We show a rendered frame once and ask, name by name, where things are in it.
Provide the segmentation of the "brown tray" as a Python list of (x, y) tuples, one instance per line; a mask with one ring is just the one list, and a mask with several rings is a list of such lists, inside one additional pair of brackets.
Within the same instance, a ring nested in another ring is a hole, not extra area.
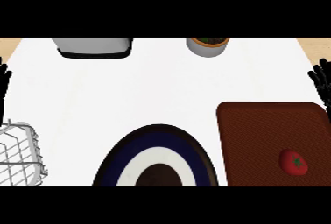
[[(218, 107), (230, 186), (331, 186), (331, 122), (312, 102), (225, 102)], [(301, 176), (280, 166), (281, 151), (308, 163)]]

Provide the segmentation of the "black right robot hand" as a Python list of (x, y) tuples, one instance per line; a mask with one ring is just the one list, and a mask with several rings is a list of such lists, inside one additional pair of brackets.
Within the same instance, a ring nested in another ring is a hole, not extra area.
[(331, 122), (331, 61), (323, 58), (320, 64), (314, 65), (314, 70), (308, 72), (308, 75), (315, 83), (315, 89), (326, 104), (326, 112)]

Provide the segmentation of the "red tomato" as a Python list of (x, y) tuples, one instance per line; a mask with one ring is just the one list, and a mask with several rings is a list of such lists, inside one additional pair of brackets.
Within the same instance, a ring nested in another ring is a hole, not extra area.
[(308, 163), (304, 156), (295, 150), (283, 150), (280, 153), (280, 167), (293, 176), (304, 176), (308, 173)]

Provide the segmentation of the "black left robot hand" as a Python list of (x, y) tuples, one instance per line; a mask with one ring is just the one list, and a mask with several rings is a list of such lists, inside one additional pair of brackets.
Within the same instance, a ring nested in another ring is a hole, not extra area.
[(14, 72), (8, 69), (8, 64), (4, 62), (4, 58), (0, 57), (0, 125), (4, 124), (5, 98), (13, 73)]

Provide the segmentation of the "blue and white ringed plate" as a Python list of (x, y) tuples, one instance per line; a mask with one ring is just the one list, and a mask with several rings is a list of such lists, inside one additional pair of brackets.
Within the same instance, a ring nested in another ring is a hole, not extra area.
[(218, 186), (208, 152), (193, 135), (169, 124), (134, 130), (113, 147), (94, 186)]

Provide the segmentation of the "grey plant pot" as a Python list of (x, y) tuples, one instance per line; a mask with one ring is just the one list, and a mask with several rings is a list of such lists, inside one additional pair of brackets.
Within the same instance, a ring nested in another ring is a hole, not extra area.
[(224, 53), (230, 40), (227, 38), (221, 44), (211, 45), (203, 43), (197, 38), (187, 38), (187, 46), (199, 56), (213, 58)]

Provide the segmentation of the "grey appliance with black base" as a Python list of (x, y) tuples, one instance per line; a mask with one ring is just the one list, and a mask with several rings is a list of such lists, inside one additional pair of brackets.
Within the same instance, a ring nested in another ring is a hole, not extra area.
[(63, 57), (80, 60), (123, 59), (131, 55), (134, 38), (52, 38)]

